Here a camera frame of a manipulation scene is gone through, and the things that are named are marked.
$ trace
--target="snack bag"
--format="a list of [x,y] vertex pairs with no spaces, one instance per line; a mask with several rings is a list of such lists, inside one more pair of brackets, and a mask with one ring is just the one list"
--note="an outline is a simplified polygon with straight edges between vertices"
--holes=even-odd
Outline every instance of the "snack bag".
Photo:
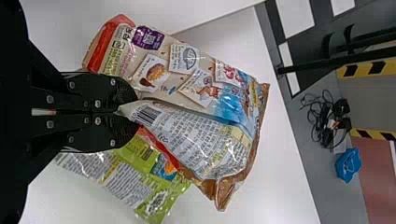
[[54,162],[88,177],[132,207],[148,223],[161,223],[190,181],[152,148],[140,128],[123,148],[104,152],[60,153]]
[[82,65],[131,84],[140,100],[121,114],[223,211],[254,162],[269,85],[123,15],[102,27]]

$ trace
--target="purple label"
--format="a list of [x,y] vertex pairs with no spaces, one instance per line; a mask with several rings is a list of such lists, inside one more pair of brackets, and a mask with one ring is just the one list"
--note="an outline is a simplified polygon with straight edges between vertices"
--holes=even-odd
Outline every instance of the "purple label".
[[165,35],[146,26],[137,27],[132,43],[142,49],[159,49]]

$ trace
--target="black metal stand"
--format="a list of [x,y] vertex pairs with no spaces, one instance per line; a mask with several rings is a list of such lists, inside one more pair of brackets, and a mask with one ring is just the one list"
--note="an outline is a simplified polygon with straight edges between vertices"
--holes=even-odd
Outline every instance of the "black metal stand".
[[340,56],[332,58],[330,55],[330,42],[332,40],[332,34],[327,35],[324,38],[323,43],[323,52],[324,58],[323,60],[317,60],[309,63],[300,63],[295,64],[293,66],[280,67],[277,68],[277,72],[279,74],[287,74],[292,72],[310,70],[310,69],[318,69],[318,68],[337,68],[343,66],[347,63],[361,63],[365,61],[371,60],[379,60],[383,58],[390,58],[396,56],[396,47],[386,48],[386,49],[377,49],[368,52],[362,53],[354,53],[354,49],[368,47],[375,44],[380,44],[384,42],[388,42],[391,40],[396,40],[396,28],[389,28],[386,30],[381,30],[377,32],[373,32],[366,35],[360,35],[355,38],[351,38],[353,25],[350,25],[346,28],[344,35],[346,38],[346,44],[339,46],[336,48],[336,52],[348,51],[347,56]]

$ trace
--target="white table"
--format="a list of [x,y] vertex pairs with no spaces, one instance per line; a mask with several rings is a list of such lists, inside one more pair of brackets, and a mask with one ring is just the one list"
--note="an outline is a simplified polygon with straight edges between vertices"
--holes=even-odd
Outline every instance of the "white table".
[[[179,198],[164,223],[319,223],[254,8],[195,27],[176,37],[272,86],[253,170],[235,193],[227,211],[217,212],[213,202],[196,187],[191,187]],[[38,31],[33,32],[32,38],[39,39]],[[45,47],[38,42],[37,46]],[[53,55],[65,60],[66,56],[62,51]],[[50,165],[31,184],[21,223],[144,222],[96,184]]]

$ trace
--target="red floor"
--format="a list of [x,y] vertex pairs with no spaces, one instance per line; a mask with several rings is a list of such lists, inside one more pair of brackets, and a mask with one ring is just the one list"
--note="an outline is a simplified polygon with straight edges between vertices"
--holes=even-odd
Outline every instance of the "red floor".
[[396,223],[396,177],[388,141],[352,138],[361,151],[361,188],[370,224]]

